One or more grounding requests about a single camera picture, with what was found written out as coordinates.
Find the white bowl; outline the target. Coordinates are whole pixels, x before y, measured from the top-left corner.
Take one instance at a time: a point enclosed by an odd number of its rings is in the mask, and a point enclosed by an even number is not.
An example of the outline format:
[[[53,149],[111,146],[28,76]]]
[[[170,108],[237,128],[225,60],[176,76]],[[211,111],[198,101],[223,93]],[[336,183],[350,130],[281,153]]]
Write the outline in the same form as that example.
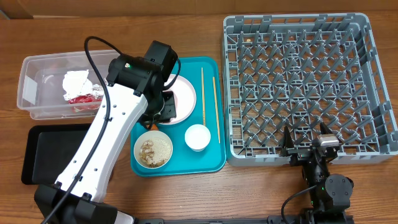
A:
[[[171,159],[173,144],[161,131],[147,131],[138,137],[133,147],[134,158],[146,169],[160,169]]]

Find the peanut shells and rice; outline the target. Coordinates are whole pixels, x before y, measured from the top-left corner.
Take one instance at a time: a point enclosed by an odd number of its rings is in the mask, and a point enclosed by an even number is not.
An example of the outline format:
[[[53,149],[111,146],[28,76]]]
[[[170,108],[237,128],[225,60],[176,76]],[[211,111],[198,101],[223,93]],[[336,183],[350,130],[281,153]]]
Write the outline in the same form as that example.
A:
[[[150,168],[157,168],[169,161],[172,145],[161,138],[145,140],[140,146],[139,159]]]

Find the red snack wrapper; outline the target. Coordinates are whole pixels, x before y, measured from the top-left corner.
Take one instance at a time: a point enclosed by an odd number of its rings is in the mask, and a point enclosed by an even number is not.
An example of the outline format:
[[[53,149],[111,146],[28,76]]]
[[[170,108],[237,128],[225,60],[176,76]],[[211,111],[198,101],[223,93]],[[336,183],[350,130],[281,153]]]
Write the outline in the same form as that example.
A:
[[[83,103],[83,106],[75,106],[73,108],[74,112],[80,112],[80,111],[89,111],[89,110],[97,110],[99,108],[99,105],[96,104],[96,102],[101,102],[102,97],[95,97],[94,95],[84,95],[84,96],[78,96],[76,98],[68,100],[69,104],[81,104]]]

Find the white napkin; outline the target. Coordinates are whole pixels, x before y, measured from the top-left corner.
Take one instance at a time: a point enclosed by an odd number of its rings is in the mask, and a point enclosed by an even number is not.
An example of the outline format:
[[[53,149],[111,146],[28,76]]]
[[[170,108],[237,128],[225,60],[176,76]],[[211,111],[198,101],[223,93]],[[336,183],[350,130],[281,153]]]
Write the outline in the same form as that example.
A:
[[[88,75],[89,70],[69,71],[64,75],[62,87],[65,90],[65,101],[92,94],[93,83],[89,81]]]

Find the aluminium foil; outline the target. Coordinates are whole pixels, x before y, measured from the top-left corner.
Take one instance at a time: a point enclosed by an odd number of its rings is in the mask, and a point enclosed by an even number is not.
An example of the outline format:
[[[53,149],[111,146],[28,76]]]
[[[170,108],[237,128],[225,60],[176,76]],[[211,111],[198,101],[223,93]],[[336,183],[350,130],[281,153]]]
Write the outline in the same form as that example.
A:
[[[102,98],[104,96],[103,87],[99,84],[94,84],[92,87],[91,95],[96,99]]]

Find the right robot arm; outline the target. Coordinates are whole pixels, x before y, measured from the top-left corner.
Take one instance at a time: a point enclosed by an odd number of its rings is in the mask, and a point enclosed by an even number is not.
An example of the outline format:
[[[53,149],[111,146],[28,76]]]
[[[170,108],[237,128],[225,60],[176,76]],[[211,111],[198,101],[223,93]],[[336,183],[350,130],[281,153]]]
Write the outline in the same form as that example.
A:
[[[291,166],[301,166],[302,176],[308,187],[286,199],[280,210],[280,223],[354,223],[345,210],[350,207],[353,181],[340,174],[331,174],[327,163],[337,158],[342,142],[324,123],[321,134],[306,148],[297,148],[288,127],[284,128],[281,155],[290,158]],[[310,194],[312,206],[304,208],[296,216],[285,214],[286,205],[294,198]]]

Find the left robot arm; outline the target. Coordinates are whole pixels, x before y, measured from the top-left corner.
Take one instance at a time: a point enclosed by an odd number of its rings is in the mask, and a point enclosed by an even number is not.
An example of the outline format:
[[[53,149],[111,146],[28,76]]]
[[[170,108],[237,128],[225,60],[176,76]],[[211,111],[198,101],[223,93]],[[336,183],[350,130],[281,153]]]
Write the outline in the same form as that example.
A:
[[[100,108],[77,152],[53,185],[40,184],[34,200],[44,223],[136,223],[103,202],[114,165],[136,123],[151,129],[177,115],[169,78],[180,65],[170,45],[153,41],[143,57],[119,53],[108,75]]]

